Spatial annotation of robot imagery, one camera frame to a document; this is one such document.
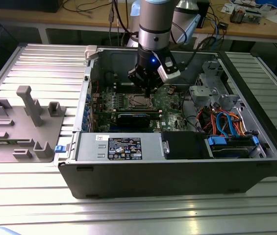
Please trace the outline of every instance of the red cable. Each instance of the red cable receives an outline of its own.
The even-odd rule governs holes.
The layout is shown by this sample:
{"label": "red cable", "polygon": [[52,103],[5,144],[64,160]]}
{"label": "red cable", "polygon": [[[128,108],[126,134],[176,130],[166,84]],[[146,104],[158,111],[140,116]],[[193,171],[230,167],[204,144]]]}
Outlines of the red cable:
{"label": "red cable", "polygon": [[97,90],[96,90],[96,93],[95,93],[95,94],[98,93],[98,90],[99,90],[99,81],[97,81]]}

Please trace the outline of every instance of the electronic equipment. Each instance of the electronic equipment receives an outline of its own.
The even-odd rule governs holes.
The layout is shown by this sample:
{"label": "electronic equipment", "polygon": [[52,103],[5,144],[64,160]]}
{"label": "electronic equipment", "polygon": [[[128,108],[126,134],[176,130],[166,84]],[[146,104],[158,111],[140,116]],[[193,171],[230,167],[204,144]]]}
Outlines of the electronic equipment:
{"label": "electronic equipment", "polygon": [[63,0],[0,0],[0,9],[57,12]]}
{"label": "electronic equipment", "polygon": [[85,52],[74,134],[58,165],[74,197],[245,192],[277,176],[277,129],[232,63],[244,56],[256,65],[254,57],[197,53],[146,97],[127,78],[136,52]]}

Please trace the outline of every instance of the circuit board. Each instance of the circuit board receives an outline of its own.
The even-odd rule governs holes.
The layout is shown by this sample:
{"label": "circuit board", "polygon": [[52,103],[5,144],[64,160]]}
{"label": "circuit board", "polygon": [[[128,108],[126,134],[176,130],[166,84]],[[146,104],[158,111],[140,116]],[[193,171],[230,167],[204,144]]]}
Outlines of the circuit board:
{"label": "circuit board", "polygon": [[[180,92],[175,87],[162,86],[157,93],[145,98],[144,94],[116,93],[106,87],[93,96],[95,132],[161,132],[187,131],[187,123],[180,110]],[[150,117],[147,128],[119,128],[120,115],[137,114]]]}

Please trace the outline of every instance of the desk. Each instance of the desk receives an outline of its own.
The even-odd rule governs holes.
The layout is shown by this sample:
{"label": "desk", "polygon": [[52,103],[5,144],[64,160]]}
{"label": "desk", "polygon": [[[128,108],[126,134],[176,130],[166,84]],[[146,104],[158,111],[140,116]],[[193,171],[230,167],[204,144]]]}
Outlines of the desk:
{"label": "desk", "polygon": [[[230,22],[230,14],[222,13],[222,5],[227,3],[227,0],[211,0],[214,13],[220,21],[228,24],[225,39],[251,42],[267,42],[277,43],[277,23],[268,19],[262,18],[260,24],[242,23],[235,24]],[[212,34],[213,28],[209,21],[205,21],[202,29],[195,31],[194,37],[197,37],[196,42],[201,42],[209,34]]]}
{"label": "desk", "polygon": [[[90,0],[77,0],[77,2],[90,2]],[[229,24],[225,39],[253,42],[270,42],[277,43],[277,23],[267,19],[262,19],[260,24],[233,24],[229,21],[229,14],[221,13],[221,4],[227,0],[212,0],[212,7],[219,19]],[[97,3],[89,6],[95,7],[108,3],[108,0],[99,0]],[[74,1],[69,1],[66,4],[69,9],[74,9]],[[70,12],[63,8],[57,13],[46,13],[36,11],[21,11],[21,10],[4,10],[0,9],[0,22],[3,25],[34,27],[39,30],[41,41],[44,44],[49,43],[47,28],[56,29],[72,29],[72,30],[89,30],[89,31],[108,31],[109,22],[108,14],[110,5],[93,10],[92,17]],[[126,6],[124,3],[119,3],[119,11],[123,22],[126,23]],[[112,25],[112,31],[116,32],[116,23]],[[197,41],[201,41],[207,35],[213,33],[213,28],[209,21],[204,23],[203,28],[196,29],[194,37]]]}

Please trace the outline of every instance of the power supply label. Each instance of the power supply label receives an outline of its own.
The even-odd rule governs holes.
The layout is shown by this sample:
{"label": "power supply label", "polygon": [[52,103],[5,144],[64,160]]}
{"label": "power supply label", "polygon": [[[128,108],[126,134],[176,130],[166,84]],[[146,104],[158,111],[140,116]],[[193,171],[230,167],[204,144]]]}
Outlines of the power supply label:
{"label": "power supply label", "polygon": [[140,138],[109,138],[109,160],[142,160]]}

